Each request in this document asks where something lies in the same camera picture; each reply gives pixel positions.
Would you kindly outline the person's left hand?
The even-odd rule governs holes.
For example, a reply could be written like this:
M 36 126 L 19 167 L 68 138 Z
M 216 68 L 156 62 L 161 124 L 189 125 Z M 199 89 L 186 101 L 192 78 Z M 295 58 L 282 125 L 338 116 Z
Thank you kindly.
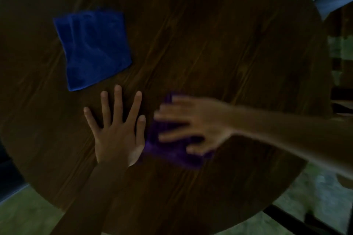
M 100 94 L 103 127 L 99 133 L 92 133 L 95 139 L 95 155 L 98 163 L 113 160 L 128 161 L 134 165 L 141 156 L 144 148 L 136 147 L 136 122 L 142 103 L 142 92 L 137 91 L 126 121 L 120 125 L 113 125 L 108 92 Z

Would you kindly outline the purple microfibre cloth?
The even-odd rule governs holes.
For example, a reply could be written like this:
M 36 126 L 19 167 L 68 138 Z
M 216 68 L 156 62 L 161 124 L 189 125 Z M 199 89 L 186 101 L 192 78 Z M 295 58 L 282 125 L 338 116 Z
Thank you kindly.
M 159 157 L 165 161 L 187 169 L 200 169 L 204 162 L 213 158 L 215 150 L 205 153 L 203 156 L 189 154 L 187 147 L 190 144 L 200 144 L 204 141 L 202 136 L 189 136 L 172 142 L 161 142 L 159 134 L 189 126 L 189 122 L 166 122 L 152 119 L 147 130 L 145 147 L 143 152 Z

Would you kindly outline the person's right forearm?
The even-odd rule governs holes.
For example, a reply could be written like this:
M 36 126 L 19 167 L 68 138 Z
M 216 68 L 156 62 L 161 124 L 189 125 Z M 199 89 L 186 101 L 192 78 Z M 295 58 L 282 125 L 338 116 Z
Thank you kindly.
M 234 132 L 353 180 L 353 122 L 234 108 Z

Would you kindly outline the black metal table leg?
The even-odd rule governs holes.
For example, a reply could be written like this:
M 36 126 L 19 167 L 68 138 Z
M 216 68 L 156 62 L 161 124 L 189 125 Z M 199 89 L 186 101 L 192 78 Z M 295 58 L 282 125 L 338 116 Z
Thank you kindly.
M 304 221 L 275 205 L 268 206 L 263 212 L 294 235 L 345 235 L 315 218 L 311 212 L 305 214 Z

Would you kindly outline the person's left forearm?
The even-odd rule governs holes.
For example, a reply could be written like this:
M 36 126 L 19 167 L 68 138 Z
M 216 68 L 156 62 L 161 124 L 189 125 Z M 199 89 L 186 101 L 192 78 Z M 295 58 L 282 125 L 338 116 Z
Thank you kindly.
M 101 235 L 113 195 L 121 188 L 128 161 L 99 163 L 50 235 Z

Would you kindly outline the blue microfibre cloth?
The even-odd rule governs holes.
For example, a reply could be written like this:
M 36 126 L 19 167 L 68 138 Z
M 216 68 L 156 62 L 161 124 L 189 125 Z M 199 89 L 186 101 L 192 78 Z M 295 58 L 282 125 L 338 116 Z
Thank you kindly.
M 53 23 L 65 53 L 69 91 L 85 89 L 131 66 L 122 11 L 79 11 L 55 17 Z

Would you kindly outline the person's right hand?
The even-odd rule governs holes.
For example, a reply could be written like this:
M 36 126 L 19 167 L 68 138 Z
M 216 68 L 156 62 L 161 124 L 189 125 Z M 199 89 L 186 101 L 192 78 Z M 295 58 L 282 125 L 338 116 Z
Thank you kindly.
M 213 143 L 215 150 L 236 133 L 236 120 L 240 112 L 235 106 L 216 99 L 174 95 L 170 104 L 161 104 L 154 112 L 154 119 L 190 124 L 160 133 L 158 137 L 161 142 L 202 136 L 203 142 Z

